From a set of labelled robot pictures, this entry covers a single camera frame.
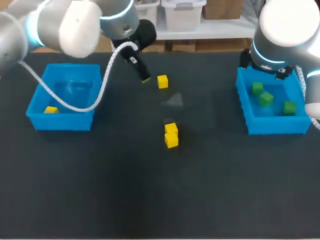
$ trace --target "blue bin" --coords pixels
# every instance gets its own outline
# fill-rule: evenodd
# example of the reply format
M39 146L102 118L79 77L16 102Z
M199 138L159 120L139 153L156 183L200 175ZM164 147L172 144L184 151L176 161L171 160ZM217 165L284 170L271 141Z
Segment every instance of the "blue bin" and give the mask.
M100 66L96 64L48 64L42 79L58 97L81 109L95 102L102 84ZM57 107L59 113L45 114L48 106ZM36 130L54 131L90 131L94 113L62 106L40 84L26 111Z
M306 114L301 84L295 72L285 80L276 79L275 74L267 74L251 66L247 69L239 67L237 73L236 87L249 135L307 132L311 120ZM252 95L254 82L263 83L263 91L274 96L272 105L263 107L259 104L259 96ZM285 101L296 103L294 116L283 115Z

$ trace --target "black mat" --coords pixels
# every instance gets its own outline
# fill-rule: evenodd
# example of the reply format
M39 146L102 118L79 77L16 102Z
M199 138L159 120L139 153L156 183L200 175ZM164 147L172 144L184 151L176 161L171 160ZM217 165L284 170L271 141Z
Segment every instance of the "black mat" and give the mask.
M103 72L109 57L26 62ZM320 238L320 134L248 136L239 53L143 58L152 83L119 59L91 132L36 132L25 113L37 82L20 66L2 77L0 238ZM168 104L177 94L183 106ZM179 123L172 150L167 117Z

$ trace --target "white storage container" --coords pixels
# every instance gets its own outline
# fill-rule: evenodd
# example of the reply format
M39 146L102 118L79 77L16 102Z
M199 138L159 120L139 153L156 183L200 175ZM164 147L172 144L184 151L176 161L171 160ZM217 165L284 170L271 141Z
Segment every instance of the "white storage container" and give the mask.
M207 0L161 0L169 32L191 32L200 23Z
M136 11L138 13L139 19L147 19L157 26L157 8L160 5L160 0L142 0L142 3L135 4Z

